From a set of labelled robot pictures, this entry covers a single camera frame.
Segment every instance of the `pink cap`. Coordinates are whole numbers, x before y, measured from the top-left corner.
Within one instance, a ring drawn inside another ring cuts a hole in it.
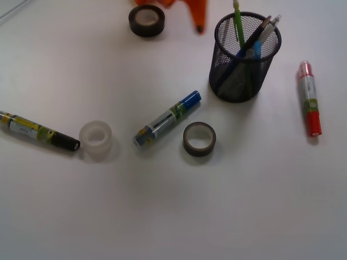
[[[305,76],[312,76],[312,66],[308,61],[301,61],[299,66],[299,79]]]

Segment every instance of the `orange object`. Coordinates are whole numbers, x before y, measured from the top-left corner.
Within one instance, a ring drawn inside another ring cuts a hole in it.
[[[135,0],[138,5],[159,2],[166,8],[170,7],[176,0]],[[203,34],[206,23],[207,0],[181,0],[188,5],[193,18],[195,28],[199,34]]]

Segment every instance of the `mesh cup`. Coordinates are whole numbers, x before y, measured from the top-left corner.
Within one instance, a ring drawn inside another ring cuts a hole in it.
[[[271,65],[274,55],[281,47],[281,34],[276,28],[261,47],[261,59],[236,57],[240,43],[234,27],[235,14],[220,20],[215,30],[215,48],[209,75],[213,92],[232,102],[245,102],[256,96]],[[245,41],[266,19],[252,12],[241,12]]]

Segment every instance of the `red marker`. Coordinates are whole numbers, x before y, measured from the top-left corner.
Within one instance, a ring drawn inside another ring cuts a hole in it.
[[[312,66],[308,61],[302,61],[300,63],[299,83],[304,96],[304,108],[309,127],[309,135],[311,137],[317,137],[322,134],[322,129],[319,120],[316,85],[314,84]]]

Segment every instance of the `tape roll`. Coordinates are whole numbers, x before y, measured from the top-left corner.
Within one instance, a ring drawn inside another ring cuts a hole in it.
[[[130,29],[138,36],[159,35],[165,27],[164,12],[154,5],[140,5],[129,14]]]
[[[92,121],[85,124],[80,130],[82,147],[92,154],[103,154],[112,145],[112,130],[102,121]]]
[[[183,147],[195,157],[210,154],[216,144],[216,133],[211,126],[203,122],[191,123],[183,133]]]

